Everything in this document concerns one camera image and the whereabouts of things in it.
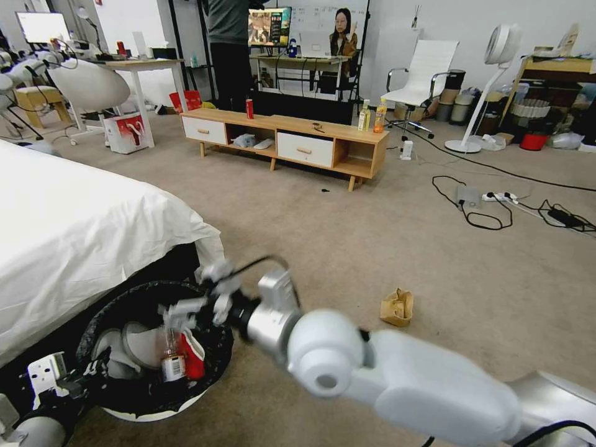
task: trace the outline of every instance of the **wooden tv stand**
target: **wooden tv stand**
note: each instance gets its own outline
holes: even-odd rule
[[[182,114],[187,138],[201,142],[201,157],[205,143],[257,153],[271,158],[271,171],[276,160],[286,160],[315,166],[350,176],[348,190],[364,179],[371,179],[385,160],[388,132],[358,131],[357,127],[314,122],[280,115],[255,115],[246,118],[242,112],[196,109]],[[254,134],[258,141],[272,138],[275,144],[267,149],[241,148],[232,140],[243,133]]]

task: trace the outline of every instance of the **monitor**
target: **monitor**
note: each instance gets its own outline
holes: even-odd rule
[[[27,43],[50,43],[51,39],[69,40],[64,16],[55,12],[17,12]]]
[[[249,9],[248,44],[287,47],[291,16],[291,7]]]

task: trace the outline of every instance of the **electric fan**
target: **electric fan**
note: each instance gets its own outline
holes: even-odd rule
[[[470,133],[472,133],[472,128],[480,114],[480,109],[482,109],[484,99],[486,99],[490,87],[511,65],[511,60],[515,57],[515,54],[519,49],[521,39],[522,29],[517,25],[499,25],[492,32],[489,46],[486,48],[486,54],[484,55],[484,63],[487,65],[499,64],[499,69],[484,87],[482,95],[478,100],[478,105],[472,114],[470,124],[467,125],[463,140],[449,140],[445,142],[445,147],[447,149],[462,153],[480,152],[480,145],[478,143],[469,142],[468,138],[470,137]]]

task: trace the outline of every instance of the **paper bag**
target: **paper bag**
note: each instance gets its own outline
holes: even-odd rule
[[[397,289],[381,301],[381,320],[393,326],[410,324],[413,315],[414,296],[409,291]]]

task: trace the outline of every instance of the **floor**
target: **floor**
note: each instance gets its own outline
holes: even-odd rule
[[[429,124],[441,147],[463,132]],[[284,164],[269,172],[269,163],[255,156],[208,150],[200,159],[198,143],[184,138],[176,116],[154,116],[152,126],[157,146],[131,155],[111,153],[101,137],[76,147],[67,138],[54,144],[65,158],[179,196],[221,230],[226,255],[238,264],[283,255],[306,310],[333,307],[362,327],[386,328],[379,303],[401,287],[415,297],[405,332],[468,356],[504,381],[542,369],[596,389],[596,241],[517,209],[511,228],[473,228],[435,191],[431,177],[450,175],[481,191],[529,196],[524,201],[531,205],[548,198],[592,221],[596,194],[501,175],[418,139],[418,160],[400,161],[398,150],[388,150],[379,176],[349,193],[345,178]],[[390,145],[398,142],[393,130]],[[510,146],[469,157],[527,176],[595,186],[594,154]],[[455,190],[446,179],[440,186],[447,194]],[[481,212],[507,218],[498,204],[484,204]],[[247,290],[256,291],[264,269],[246,274]],[[311,397],[238,341],[222,380],[181,415],[133,424],[94,409],[71,446],[416,447],[423,439],[359,404]]]

